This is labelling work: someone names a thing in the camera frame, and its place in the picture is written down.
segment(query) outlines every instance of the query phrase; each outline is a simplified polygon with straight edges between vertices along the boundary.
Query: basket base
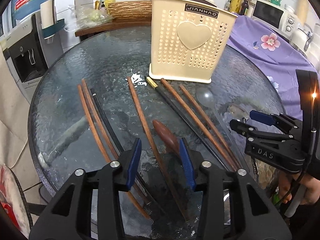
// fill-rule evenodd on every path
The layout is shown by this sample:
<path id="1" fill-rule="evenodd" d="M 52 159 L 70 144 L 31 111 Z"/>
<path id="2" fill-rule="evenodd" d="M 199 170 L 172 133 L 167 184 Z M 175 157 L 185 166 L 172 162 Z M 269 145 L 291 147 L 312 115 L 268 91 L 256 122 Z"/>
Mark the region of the basket base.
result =
<path id="1" fill-rule="evenodd" d="M 166 76 L 166 75 L 153 75 L 151 71 L 151 63 L 149 67 L 149 76 L 152 79 L 167 79 L 167 80 L 178 80 L 178 81 L 190 81 L 190 82 L 198 82 L 198 83 L 206 83 L 209 84 L 211 83 L 211 78 L 210 79 L 197 79 L 197 78 L 187 78 L 187 77 L 176 77 L 176 76 Z"/>

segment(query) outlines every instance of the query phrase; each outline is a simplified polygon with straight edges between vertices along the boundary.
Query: silver screw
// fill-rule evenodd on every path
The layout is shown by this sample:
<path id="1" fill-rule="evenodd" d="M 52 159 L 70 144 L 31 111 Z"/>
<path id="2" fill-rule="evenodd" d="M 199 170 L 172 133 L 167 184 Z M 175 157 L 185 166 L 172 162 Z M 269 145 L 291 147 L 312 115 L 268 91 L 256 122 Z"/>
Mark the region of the silver screw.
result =
<path id="1" fill-rule="evenodd" d="M 241 175 L 241 176 L 245 176 L 245 175 L 247 175 L 247 171 L 244 170 L 244 169 L 239 169 L 238 170 L 238 174 Z"/>
<path id="2" fill-rule="evenodd" d="M 119 166 L 120 166 L 120 162 L 118 162 L 118 161 L 113 161 L 113 162 L 110 163 L 110 166 L 111 166 L 112 168 L 119 167 Z"/>
<path id="3" fill-rule="evenodd" d="M 202 162 L 201 164 L 202 164 L 202 166 L 204 166 L 205 168 L 211 167 L 211 162 L 208 162 L 208 161 L 204 161 L 204 162 Z"/>
<path id="4" fill-rule="evenodd" d="M 81 176 L 83 173 L 84 173 L 84 170 L 82 170 L 82 169 L 78 169 L 75 171 L 76 176 Z"/>

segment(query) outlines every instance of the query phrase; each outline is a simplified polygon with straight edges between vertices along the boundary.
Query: heart emblem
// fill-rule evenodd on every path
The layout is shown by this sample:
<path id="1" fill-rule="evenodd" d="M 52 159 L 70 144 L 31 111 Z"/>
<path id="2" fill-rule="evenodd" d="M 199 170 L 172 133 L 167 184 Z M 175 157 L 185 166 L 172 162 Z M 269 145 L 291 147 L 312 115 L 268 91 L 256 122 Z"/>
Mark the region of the heart emblem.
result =
<path id="1" fill-rule="evenodd" d="M 207 25 L 195 25 L 192 22 L 181 22 L 177 27 L 180 41 L 188 49 L 193 50 L 202 46 L 211 37 L 211 30 Z"/>

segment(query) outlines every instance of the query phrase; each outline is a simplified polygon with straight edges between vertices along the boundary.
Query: round glass table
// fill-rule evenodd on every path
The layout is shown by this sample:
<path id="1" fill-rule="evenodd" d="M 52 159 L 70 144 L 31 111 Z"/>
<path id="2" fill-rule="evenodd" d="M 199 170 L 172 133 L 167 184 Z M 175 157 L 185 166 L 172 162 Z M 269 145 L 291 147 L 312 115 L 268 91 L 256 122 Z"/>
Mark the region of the round glass table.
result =
<path id="1" fill-rule="evenodd" d="M 28 118 L 30 151 L 37 172 L 52 195 L 76 169 L 82 168 L 89 172 L 101 169 L 106 164 L 95 143 L 78 95 L 77 85 L 85 78 L 88 88 L 95 89 L 124 150 L 132 147 L 135 138 L 141 139 L 142 154 L 138 172 L 166 213 L 159 212 L 152 203 L 144 204 L 133 190 L 133 195 L 151 216 L 151 220 L 146 220 L 127 196 L 121 193 L 125 233 L 150 238 L 195 238 L 202 194 L 188 188 L 178 158 L 171 153 L 164 154 L 164 143 L 156 134 L 152 121 L 159 120 L 179 139 L 185 137 L 189 146 L 201 152 L 205 160 L 218 163 L 192 130 L 149 85 L 135 83 L 155 143 L 181 201 L 188 210 L 190 220 L 185 222 L 159 170 L 126 80 L 127 76 L 140 74 L 142 82 L 145 81 L 150 50 L 151 28 L 137 27 L 101 33 L 66 52 L 49 68 L 32 99 Z M 245 56 L 229 46 L 224 49 L 210 84 L 177 81 L 170 84 L 183 98 L 179 84 L 183 84 L 195 98 L 199 88 L 208 89 L 214 96 L 215 107 L 212 110 L 202 106 L 203 109 L 231 149 L 242 154 L 245 139 L 233 131 L 233 138 L 227 136 L 230 134 L 226 131 L 228 122 L 234 117 L 230 108 L 239 106 L 245 112 L 254 109 L 268 114 L 285 112 L 267 77 Z M 180 107 L 169 92 L 162 88 L 174 104 Z M 107 145 L 105 148 L 112 158 Z M 97 192 L 93 193 L 92 223 L 97 224 Z"/>

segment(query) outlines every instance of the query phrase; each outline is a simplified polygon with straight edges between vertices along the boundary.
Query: purple cloth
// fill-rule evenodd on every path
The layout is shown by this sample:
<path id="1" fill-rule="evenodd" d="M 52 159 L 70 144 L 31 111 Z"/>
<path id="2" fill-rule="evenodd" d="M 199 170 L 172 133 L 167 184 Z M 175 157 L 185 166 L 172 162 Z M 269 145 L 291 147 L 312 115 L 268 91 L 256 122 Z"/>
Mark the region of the purple cloth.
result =
<path id="1" fill-rule="evenodd" d="M 295 70 L 316 72 L 313 65 L 273 30 L 247 16 L 237 18 L 227 44 L 268 77 L 278 91 L 286 113 L 302 120 Z"/>

